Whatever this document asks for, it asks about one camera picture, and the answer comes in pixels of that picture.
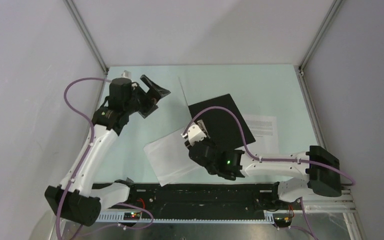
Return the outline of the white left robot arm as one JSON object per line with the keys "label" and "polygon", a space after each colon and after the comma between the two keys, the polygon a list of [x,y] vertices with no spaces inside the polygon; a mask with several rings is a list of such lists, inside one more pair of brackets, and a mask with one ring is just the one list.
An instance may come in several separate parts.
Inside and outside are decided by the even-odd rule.
{"label": "white left robot arm", "polygon": [[126,183],[116,181],[100,189],[94,189],[93,184],[99,166],[130,116],[138,113],[147,118],[158,108],[159,100],[171,93],[144,74],[140,80],[148,87],[147,91],[130,76],[110,80],[108,95],[92,118],[74,109],[87,120],[89,132],[65,177],[59,185],[49,185],[44,192],[56,216],[89,227],[96,222],[103,209],[118,203],[125,208],[136,206],[138,194],[130,190]]}

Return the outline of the white paper stack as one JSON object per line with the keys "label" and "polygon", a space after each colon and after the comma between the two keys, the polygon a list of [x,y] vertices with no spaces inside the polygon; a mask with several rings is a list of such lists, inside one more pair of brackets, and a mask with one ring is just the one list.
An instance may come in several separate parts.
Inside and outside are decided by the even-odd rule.
{"label": "white paper stack", "polygon": [[189,150],[178,129],[143,148],[152,170],[161,186],[174,184],[201,166],[189,158]]}

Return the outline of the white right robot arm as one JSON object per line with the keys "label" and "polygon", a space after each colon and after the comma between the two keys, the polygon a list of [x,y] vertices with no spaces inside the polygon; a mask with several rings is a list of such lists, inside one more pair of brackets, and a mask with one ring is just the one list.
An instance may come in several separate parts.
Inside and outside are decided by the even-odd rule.
{"label": "white right robot arm", "polygon": [[277,209],[311,193],[328,198],[342,195],[340,161],[319,145],[287,155],[257,156],[241,149],[221,150],[196,123],[181,136],[189,158],[210,175],[229,181],[252,176],[289,177],[272,186],[270,201]]}

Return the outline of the beige black file folder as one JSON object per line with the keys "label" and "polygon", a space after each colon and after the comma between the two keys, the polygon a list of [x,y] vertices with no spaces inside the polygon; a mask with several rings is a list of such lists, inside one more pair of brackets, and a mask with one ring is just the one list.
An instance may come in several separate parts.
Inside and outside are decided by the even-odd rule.
{"label": "beige black file folder", "polygon": [[[248,128],[234,98],[234,87],[220,79],[199,80],[186,77],[177,78],[184,94],[190,116],[195,117],[200,111],[209,107],[223,107],[230,110],[241,124],[247,144],[256,140]],[[234,117],[221,109],[211,109],[200,115],[199,120],[207,131],[207,136],[222,150],[238,149],[244,146],[240,128]]]}

